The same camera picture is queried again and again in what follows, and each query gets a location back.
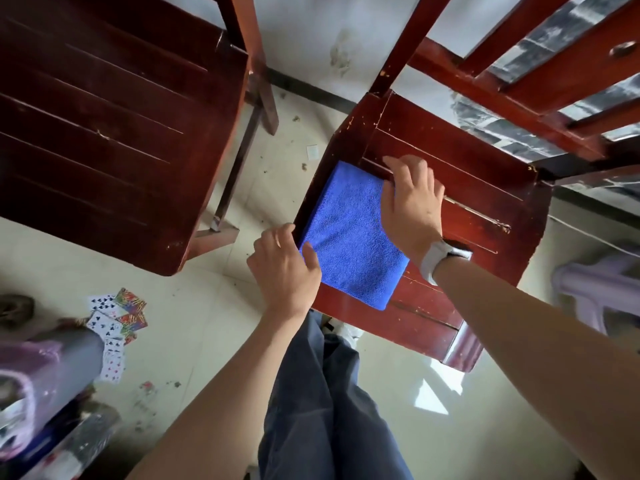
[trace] folded blue cloth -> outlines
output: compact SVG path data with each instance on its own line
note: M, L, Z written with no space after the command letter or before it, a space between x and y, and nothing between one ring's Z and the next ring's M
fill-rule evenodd
M302 243L313 245L322 281L384 310L409 263L380 224L382 180L338 162L311 215Z

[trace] smartwatch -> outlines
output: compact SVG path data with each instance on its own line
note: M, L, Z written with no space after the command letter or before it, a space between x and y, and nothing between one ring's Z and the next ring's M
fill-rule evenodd
M438 285L433 280L433 272L440 264L440 261L449 256L457 256L471 260L473 251L462 242L452 241L450 239L441 239L440 241L434 242L427 251L427 254L422 258L422 263L420 263L420 274L429 284Z

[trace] pant leg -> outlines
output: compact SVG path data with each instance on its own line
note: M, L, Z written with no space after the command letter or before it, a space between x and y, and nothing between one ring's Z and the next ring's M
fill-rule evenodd
M334 480L333 402L323 375L321 314L310 311L278 371L258 450L262 480Z
M343 338L326 335L324 377L333 399L333 460L349 480L405 480L411 472L378 407L359 386L360 355Z

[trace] white cord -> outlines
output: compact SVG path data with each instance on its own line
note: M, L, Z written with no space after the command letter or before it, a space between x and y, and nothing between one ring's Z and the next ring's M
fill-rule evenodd
M640 258L640 255L632 253L631 251L628 251L626 249L619 248L615 244L612 244L609 241L605 241L601 237L598 237L598 236L593 235L593 234L589 234L587 231L583 231L582 229L578 229L578 227L573 227L571 224L567 224L566 222L564 222L563 220L558 219L557 217L553 217L553 216L548 216L548 217L551 220L554 220L556 222L560 222L560 224L564 224L565 226L569 227L569 229L573 229L574 231L578 231L580 234L588 235L590 238L595 239L596 241L600 241L601 243L606 244L610 248L613 248L613 249L615 249L617 251L620 251L621 253L628 254L629 256L633 256L635 258Z

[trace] shoe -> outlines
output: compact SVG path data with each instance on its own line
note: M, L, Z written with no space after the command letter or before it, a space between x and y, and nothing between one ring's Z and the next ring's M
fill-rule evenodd
M347 341L352 349L356 348L358 339L361 338L364 333L364 330L354 327L353 325L349 325L348 323L341 322L335 318L331 318L329 322L325 323L322 327L322 331L325 335L328 333L334 333L339 337L342 337Z

